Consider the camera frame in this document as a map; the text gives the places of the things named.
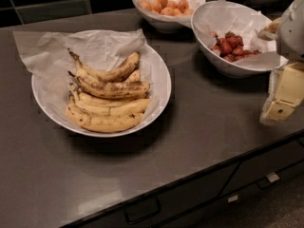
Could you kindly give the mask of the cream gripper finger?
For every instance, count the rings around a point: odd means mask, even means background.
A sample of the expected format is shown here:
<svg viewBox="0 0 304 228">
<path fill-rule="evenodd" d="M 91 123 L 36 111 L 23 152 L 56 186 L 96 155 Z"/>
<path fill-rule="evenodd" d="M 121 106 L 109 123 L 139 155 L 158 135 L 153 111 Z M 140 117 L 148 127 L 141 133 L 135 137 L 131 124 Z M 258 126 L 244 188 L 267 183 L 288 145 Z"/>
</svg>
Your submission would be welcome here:
<svg viewBox="0 0 304 228">
<path fill-rule="evenodd" d="M 269 84 L 268 84 L 268 98 L 266 99 L 261 114 L 259 117 L 259 121 L 264 125 L 274 125 L 276 123 L 275 120 L 272 120 L 268 115 L 267 111 L 269 110 L 273 99 L 275 98 L 276 85 L 278 83 L 278 79 L 280 76 L 280 70 L 275 69 L 272 70 L 269 76 Z"/>
</svg>

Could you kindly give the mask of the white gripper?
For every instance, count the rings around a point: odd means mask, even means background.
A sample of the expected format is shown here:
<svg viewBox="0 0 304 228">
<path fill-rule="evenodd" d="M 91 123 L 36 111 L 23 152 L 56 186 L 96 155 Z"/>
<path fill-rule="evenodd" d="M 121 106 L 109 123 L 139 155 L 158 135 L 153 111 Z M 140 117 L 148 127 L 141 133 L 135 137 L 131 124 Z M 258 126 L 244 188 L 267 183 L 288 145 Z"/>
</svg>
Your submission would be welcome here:
<svg viewBox="0 0 304 228">
<path fill-rule="evenodd" d="M 291 61 L 304 61 L 304 0 L 294 0 L 283 12 L 276 33 L 277 53 Z M 280 68 L 280 76 L 267 115 L 285 121 L 304 100 L 304 63 Z"/>
</svg>

